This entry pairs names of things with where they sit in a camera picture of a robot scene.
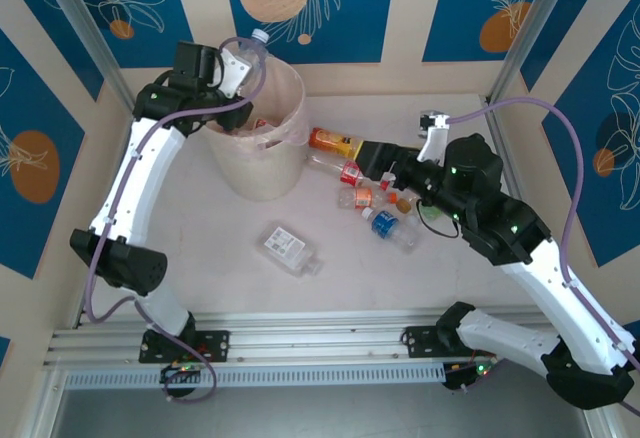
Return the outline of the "clear bottle red label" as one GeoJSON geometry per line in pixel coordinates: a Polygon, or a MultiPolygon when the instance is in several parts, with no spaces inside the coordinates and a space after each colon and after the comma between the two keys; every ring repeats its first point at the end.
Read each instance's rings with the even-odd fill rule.
{"type": "Polygon", "coordinates": [[[376,182],[366,178],[353,160],[339,155],[311,151],[308,153],[306,164],[315,170],[337,178],[341,183],[351,187],[366,186],[382,191],[387,191],[390,187],[389,181],[376,182]]]}

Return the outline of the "clear bottle orange label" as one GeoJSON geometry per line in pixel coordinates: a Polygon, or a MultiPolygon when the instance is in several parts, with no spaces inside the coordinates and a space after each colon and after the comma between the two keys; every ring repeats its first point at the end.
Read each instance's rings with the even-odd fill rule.
{"type": "Polygon", "coordinates": [[[343,188],[338,192],[337,205],[340,209],[379,208],[396,204],[398,194],[377,187],[343,188]]]}

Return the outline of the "blue label bottle white cap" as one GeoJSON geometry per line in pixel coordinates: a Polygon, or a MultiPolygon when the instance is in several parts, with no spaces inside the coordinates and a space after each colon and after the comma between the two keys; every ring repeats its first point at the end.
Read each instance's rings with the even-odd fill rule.
{"type": "Polygon", "coordinates": [[[417,231],[389,211],[365,207],[361,216],[369,223],[376,236],[404,253],[411,253],[418,243],[417,231]]]}

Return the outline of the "orange juice bottle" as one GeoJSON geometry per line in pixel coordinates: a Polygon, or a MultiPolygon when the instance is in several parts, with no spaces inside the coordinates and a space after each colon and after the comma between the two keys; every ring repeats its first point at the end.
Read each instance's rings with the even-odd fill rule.
{"type": "Polygon", "coordinates": [[[362,148],[364,139],[315,127],[309,137],[311,148],[354,160],[362,148]]]}

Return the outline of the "long clear bottle red-blue label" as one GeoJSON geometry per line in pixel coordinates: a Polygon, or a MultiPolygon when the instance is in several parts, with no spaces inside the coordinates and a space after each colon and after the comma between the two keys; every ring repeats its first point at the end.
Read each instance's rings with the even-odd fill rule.
{"type": "Polygon", "coordinates": [[[247,42],[241,42],[235,56],[243,63],[249,65],[250,70],[242,81],[238,92],[242,98],[247,98],[253,93],[261,79],[264,61],[268,55],[266,46],[270,35],[259,28],[255,28],[247,42]]]}

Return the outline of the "white round bin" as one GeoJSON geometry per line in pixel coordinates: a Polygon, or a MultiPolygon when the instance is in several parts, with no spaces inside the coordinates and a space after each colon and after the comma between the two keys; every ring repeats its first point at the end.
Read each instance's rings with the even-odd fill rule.
{"type": "Polygon", "coordinates": [[[266,70],[266,81],[252,101],[253,110],[242,128],[224,132],[217,123],[210,122],[201,129],[215,151],[254,157],[280,144],[304,146],[308,142],[310,124],[301,77],[293,67],[273,56],[267,58],[266,70]],[[251,128],[257,118],[268,120],[275,129],[253,134],[251,128]]]}

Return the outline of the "beige round bin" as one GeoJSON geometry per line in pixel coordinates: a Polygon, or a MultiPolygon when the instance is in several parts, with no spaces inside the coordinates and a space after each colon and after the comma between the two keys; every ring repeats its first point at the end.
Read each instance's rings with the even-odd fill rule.
{"type": "Polygon", "coordinates": [[[210,148],[234,192],[253,201],[268,201],[294,188],[306,160],[308,142],[304,146],[280,144],[254,157],[210,148]]]}

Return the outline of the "flat square clear bottle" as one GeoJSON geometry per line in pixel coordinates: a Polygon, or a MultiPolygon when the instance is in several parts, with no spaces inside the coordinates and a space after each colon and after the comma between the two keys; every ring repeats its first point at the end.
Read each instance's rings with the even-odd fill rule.
{"type": "Polygon", "coordinates": [[[256,239],[255,248],[272,264],[295,277],[314,276],[322,268],[315,244],[281,222],[270,222],[256,239]]]}

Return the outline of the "aluminium frame post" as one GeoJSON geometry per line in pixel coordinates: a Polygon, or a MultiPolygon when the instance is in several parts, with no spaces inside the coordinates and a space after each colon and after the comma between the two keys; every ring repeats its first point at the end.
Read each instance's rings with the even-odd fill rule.
{"type": "Polygon", "coordinates": [[[104,36],[83,0],[56,0],[67,21],[73,27],[87,53],[122,105],[129,111],[134,96],[126,84],[121,69],[104,36]]]}
{"type": "Polygon", "coordinates": [[[500,101],[509,90],[512,81],[520,72],[525,59],[535,44],[547,19],[558,0],[534,0],[524,23],[521,25],[510,50],[507,52],[500,72],[494,81],[487,103],[492,105],[500,101]]]}

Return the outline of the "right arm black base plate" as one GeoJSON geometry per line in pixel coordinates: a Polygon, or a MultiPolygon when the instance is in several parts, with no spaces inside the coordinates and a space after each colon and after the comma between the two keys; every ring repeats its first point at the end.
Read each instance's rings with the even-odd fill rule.
{"type": "Polygon", "coordinates": [[[492,357],[484,350],[472,350],[459,338],[438,326],[408,326],[400,335],[400,342],[407,348],[410,358],[492,357]]]}

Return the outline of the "long aluminium mounting rail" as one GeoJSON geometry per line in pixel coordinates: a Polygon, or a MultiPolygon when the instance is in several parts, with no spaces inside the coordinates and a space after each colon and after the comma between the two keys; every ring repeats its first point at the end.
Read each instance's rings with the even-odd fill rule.
{"type": "MultiPolygon", "coordinates": [[[[227,330],[227,366],[405,363],[400,336],[408,326],[433,325],[441,308],[391,311],[199,313],[200,330],[227,330]]],[[[146,329],[134,315],[54,331],[43,364],[48,369],[124,368],[138,362],[146,329]]]]}

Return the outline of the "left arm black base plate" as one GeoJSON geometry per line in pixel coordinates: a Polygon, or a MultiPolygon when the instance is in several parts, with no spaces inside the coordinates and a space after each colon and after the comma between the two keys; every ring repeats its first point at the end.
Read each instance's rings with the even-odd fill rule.
{"type": "MultiPolygon", "coordinates": [[[[185,330],[179,339],[202,355],[208,362],[227,360],[230,334],[226,330],[185,330]]],[[[143,337],[138,361],[143,364],[169,364],[195,361],[196,358],[162,334],[147,330],[143,337]]]]}

